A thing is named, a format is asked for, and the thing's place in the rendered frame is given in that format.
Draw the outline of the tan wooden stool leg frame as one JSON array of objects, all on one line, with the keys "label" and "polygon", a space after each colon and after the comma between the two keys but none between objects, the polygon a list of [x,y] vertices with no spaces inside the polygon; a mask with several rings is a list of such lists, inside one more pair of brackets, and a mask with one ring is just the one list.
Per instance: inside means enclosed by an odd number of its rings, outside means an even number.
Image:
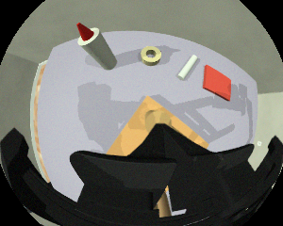
[{"label": "tan wooden stool leg frame", "polygon": [[[150,130],[152,129],[152,127],[154,126],[154,124],[156,122],[166,123],[171,128],[175,129],[172,126],[172,120],[171,120],[170,116],[163,111],[148,110],[145,113],[144,117],[145,117],[145,129],[146,129],[147,133],[150,132]],[[178,130],[176,130],[176,131],[179,132]],[[182,133],[180,133],[180,134],[183,135]],[[159,209],[159,217],[160,218],[169,217],[169,216],[172,215],[170,205],[169,205],[169,202],[168,202],[168,198],[167,198],[167,194],[166,194],[166,190],[163,192],[161,198],[158,201],[158,209]]]}]

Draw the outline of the red flat rectangular block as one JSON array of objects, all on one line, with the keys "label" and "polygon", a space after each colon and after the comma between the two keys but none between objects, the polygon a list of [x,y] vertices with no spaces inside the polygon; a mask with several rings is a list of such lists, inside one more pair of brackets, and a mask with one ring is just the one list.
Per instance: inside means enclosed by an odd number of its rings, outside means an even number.
[{"label": "red flat rectangular block", "polygon": [[209,65],[205,66],[203,89],[230,101],[231,80]]}]

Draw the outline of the tan wooden stool seat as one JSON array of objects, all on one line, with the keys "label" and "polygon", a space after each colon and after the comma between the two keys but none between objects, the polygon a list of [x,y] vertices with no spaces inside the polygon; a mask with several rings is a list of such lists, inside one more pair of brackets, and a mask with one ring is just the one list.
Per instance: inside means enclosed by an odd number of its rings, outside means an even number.
[{"label": "tan wooden stool seat", "polygon": [[144,101],[141,103],[137,111],[131,117],[123,131],[113,142],[109,148],[107,154],[112,155],[122,155],[126,156],[133,152],[148,136],[145,129],[145,113],[148,110],[158,110],[167,113],[172,120],[172,126],[180,131],[184,136],[189,138],[191,141],[197,143],[198,145],[207,148],[208,143],[206,143],[201,137],[199,137],[189,126],[178,119],[175,115],[165,109],[163,106],[158,104],[149,96],[146,96]]}]

